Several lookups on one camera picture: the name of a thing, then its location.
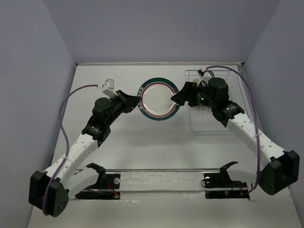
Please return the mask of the green red rimmed white plate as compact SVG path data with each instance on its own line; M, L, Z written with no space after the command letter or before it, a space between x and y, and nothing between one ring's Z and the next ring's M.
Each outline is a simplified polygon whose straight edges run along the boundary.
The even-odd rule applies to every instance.
M144 82L138 89L138 108L148 119L165 121L172 118L180 106L171 100L178 93L177 86L170 80L155 77Z

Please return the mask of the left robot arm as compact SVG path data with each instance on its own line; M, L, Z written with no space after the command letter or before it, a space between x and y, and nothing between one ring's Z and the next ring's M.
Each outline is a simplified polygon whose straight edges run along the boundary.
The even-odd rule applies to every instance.
M111 124L123 113L130 113L140 97L127 95L121 90L112 98L95 101L92 116L75 143L53 165L44 171L35 171L30 177L29 203L46 216L57 217L65 209L71 189L67 187L79 165L109 136Z

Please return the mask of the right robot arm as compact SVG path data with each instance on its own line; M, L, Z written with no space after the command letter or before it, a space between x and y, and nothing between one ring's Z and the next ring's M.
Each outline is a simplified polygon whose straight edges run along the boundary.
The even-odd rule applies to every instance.
M230 170L232 161L220 168L219 182L230 186L235 181L259 186L268 195L275 195L298 181L300 157L294 151L286 151L275 144L258 128L258 123L249 119L245 111L228 95L224 79L211 77L203 86L186 82L183 88L171 97L177 105L205 106L211 109L214 118L237 136L256 156L254 173Z

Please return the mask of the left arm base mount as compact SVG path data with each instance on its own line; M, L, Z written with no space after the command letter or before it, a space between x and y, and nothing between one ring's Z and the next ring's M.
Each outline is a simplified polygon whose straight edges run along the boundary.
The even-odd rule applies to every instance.
M98 176L94 184L75 195L80 200L119 200L121 175L119 173L107 173L103 166L90 163L86 166L90 171L94 170Z

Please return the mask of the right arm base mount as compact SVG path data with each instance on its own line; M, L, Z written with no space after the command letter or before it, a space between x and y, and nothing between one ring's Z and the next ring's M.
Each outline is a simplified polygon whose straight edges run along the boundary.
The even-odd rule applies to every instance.
M250 199L247 184L228 176L227 170L235 164L237 161L232 161L220 167L219 172L203 174L200 184L206 199Z

